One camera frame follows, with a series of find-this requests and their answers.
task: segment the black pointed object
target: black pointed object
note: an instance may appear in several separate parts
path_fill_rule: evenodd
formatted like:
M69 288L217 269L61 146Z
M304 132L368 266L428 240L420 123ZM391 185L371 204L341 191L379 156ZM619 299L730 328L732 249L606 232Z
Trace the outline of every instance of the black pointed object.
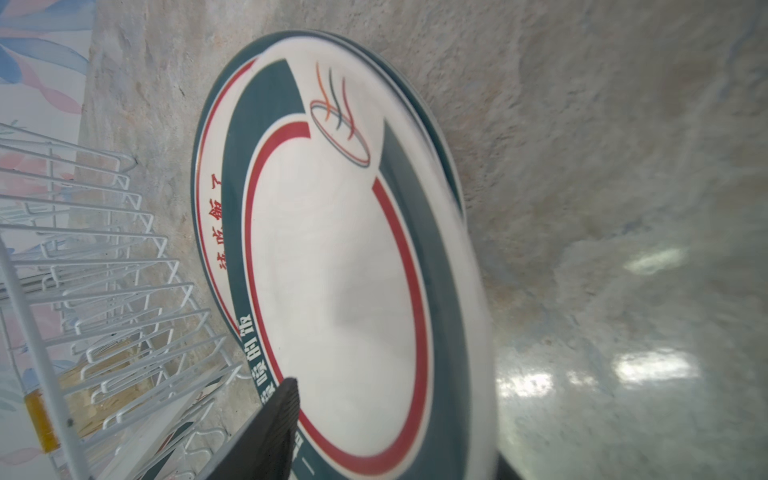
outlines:
M287 480L299 408L298 382L284 379L266 405L216 452L197 478Z

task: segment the plate in dish rack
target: plate in dish rack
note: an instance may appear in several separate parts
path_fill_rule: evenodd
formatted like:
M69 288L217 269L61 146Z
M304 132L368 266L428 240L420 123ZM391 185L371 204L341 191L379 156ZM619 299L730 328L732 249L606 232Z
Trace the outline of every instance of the plate in dish rack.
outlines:
M381 58L266 36L217 79L193 155L200 257L262 401L299 380L297 478L485 478L490 319L461 188Z

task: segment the red stripe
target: red stripe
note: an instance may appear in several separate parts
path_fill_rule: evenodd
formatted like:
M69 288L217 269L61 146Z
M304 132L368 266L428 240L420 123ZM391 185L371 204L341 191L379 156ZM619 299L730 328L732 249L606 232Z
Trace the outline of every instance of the red stripe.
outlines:
M273 373L278 383L283 381L283 374L280 371L280 366L277 364L274 352L272 351L272 346L270 345L270 341L264 327L264 321L261 316L261 310L259 308L259 301L256 292L256 282L253 275L253 254L249 248L251 245L250 222L252 220L253 212L253 197L256 193L259 176L261 175L264 164L269 159L274 150L283 142L291 138L309 136L309 125L306 122L295 122L292 124L287 124L277 130L266 141L262 150L257 155L256 163L253 166L250 179L248 180L248 190L245 200L245 261L250 278L250 294L253 298L253 307L255 310L259 331L261 333L262 346L264 351L266 351L270 363L272 364ZM381 475L387 473L388 471L395 468L403 460L403 458L405 458L408 451L411 449L416 436L419 433L419 426L421 425L422 417L424 416L424 407L426 404L426 393L429 381L429 348L427 344L426 318L424 314L424 306L422 303L422 294L419 289L419 278L416 274L413 257L408 246L405 231L400 225L397 213L395 212L395 208L387 196L384 190L384 186L380 183L378 178L373 184L373 193L376 195L376 199L379 201L379 205L381 206L387 222L389 223L389 227L392 230L392 235L395 237L395 242L397 244L400 257L402 258L402 265L406 273L406 280L408 282L408 289L411 298L413 319L415 324L416 344L415 378L413 396L411 398L411 406L408 411L405 424L395 441L383 452L372 456L358 456L344 452L329 442L328 439L326 439L323 434L317 430L317 428L307 418L303 411L300 412L299 417L301 424L306 430L307 434L334 462L337 462L342 467L362 475Z
M216 292L216 298L219 300L219 305L221 305L221 309L224 311L224 313L227 316L227 320L232 325L232 328L234 328L235 332L240 331L240 327L237 326L237 322L235 322L234 318L230 314L229 310L227 310L227 306L224 304L224 301L221 299L221 293L219 293L219 287L216 284L216 281L214 280L214 275L211 273L213 272L210 268L210 262L208 262L208 255L205 250L205 242L203 241L204 235L203 235L203 229L200 226L200 162L203 159L203 149L205 148L205 139L208 136L208 128L210 127L210 121L216 114L216 109L219 107L219 103L221 102L221 99L224 97L225 94L227 94L227 90L230 89L232 84L240 78L240 76L245 73L245 71L253 65L253 63L258 59L258 57L254 58L253 60L247 62L245 65L240 67L237 72L235 72L234 75L227 81L227 83L224 85L224 88L219 92L219 95L216 98L216 101L214 102L214 106L210 109L210 113L208 114L208 118L205 120L205 127L203 128L203 137L200 139L200 151L197 152L197 178L195 180L195 184L197 186L197 195L195 201L197 202L197 232L198 232L198 238L200 238L200 248L203 249L203 260L205 260L205 267L208 270L208 276L210 278L211 285L214 286L214 291Z

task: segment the red chinese character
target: red chinese character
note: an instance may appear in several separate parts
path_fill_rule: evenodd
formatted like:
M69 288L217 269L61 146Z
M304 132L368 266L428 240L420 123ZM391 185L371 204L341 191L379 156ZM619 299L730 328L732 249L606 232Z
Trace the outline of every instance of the red chinese character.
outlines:
M221 230L216 230L216 228L211 227L214 231L214 238L216 239L216 244L221 245L224 243L224 232Z
M208 214L211 215L216 220L221 220L221 204L215 201L213 198L210 199L209 201L210 201L210 212L208 212Z

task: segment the oval plate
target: oval plate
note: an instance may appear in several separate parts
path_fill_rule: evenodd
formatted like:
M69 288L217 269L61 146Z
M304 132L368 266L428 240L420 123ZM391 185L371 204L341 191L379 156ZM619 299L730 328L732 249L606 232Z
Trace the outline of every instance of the oval plate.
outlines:
M299 380L297 478L493 472L490 320L461 188L402 77L321 32L255 41L206 101L192 192L262 401Z

